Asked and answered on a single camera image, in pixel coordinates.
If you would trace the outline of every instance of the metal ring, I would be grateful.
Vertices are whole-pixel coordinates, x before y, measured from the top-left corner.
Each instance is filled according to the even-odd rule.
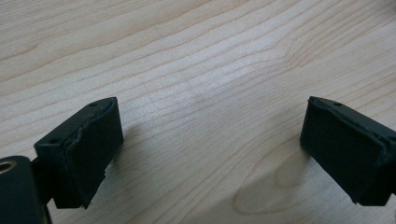
[[[17,163],[15,161],[0,162],[0,175],[12,170],[12,168],[14,168],[16,165]]]

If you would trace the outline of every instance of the light wood surface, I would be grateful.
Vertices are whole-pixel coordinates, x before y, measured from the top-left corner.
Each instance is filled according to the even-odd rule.
[[[0,156],[117,96],[125,144],[54,223],[394,223],[300,148],[310,95],[396,129],[394,0],[0,1]]]

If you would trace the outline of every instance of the black clamp jaw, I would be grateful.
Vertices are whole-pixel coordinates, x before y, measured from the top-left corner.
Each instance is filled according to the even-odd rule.
[[[363,114],[311,97],[301,145],[353,203],[381,206],[396,193],[396,132]]]
[[[46,204],[87,208],[123,143],[116,97],[86,105],[35,143],[37,158],[0,160],[0,223],[51,223]]]

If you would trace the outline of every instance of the wood grain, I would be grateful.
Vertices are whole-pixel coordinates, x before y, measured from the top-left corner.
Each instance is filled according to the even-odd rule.
[[[0,156],[117,96],[125,144],[54,223],[393,223],[301,150],[310,95],[396,129],[394,0],[0,1]]]

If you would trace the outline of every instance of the black plastic block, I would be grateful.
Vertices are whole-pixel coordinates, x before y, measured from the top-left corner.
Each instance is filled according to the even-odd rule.
[[[396,132],[334,101],[310,97],[302,147],[362,205],[385,205],[395,192]]]
[[[88,207],[123,143],[117,98],[79,110],[35,144],[58,208]]]

